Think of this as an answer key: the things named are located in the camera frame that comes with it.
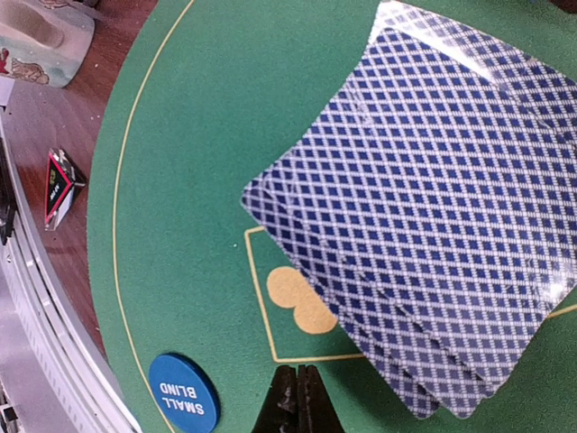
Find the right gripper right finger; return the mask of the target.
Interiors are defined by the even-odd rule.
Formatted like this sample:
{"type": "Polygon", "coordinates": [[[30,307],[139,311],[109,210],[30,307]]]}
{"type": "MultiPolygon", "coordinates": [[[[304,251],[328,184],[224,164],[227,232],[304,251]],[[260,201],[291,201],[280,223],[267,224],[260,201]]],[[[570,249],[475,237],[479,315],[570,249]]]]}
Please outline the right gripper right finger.
{"type": "Polygon", "coordinates": [[[302,364],[298,367],[297,403],[297,432],[343,431],[320,373],[313,365],[302,364]]]}

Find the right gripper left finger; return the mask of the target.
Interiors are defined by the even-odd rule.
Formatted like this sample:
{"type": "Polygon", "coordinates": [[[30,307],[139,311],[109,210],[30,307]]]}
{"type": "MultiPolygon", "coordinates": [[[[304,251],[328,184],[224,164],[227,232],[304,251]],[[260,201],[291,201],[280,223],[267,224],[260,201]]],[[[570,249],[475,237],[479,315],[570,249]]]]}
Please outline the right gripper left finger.
{"type": "Polygon", "coordinates": [[[288,365],[279,366],[253,426],[252,433],[298,431],[297,375],[288,365]]]}

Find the blue playing card deck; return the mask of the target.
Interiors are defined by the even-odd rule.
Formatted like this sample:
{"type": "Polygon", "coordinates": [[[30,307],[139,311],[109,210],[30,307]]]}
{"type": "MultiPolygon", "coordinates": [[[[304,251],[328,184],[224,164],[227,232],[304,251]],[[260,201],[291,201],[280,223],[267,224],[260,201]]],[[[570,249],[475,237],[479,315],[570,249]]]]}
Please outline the blue playing card deck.
{"type": "Polygon", "coordinates": [[[466,419],[576,284],[576,85],[382,2],[343,86],[242,203],[417,417],[466,419]]]}

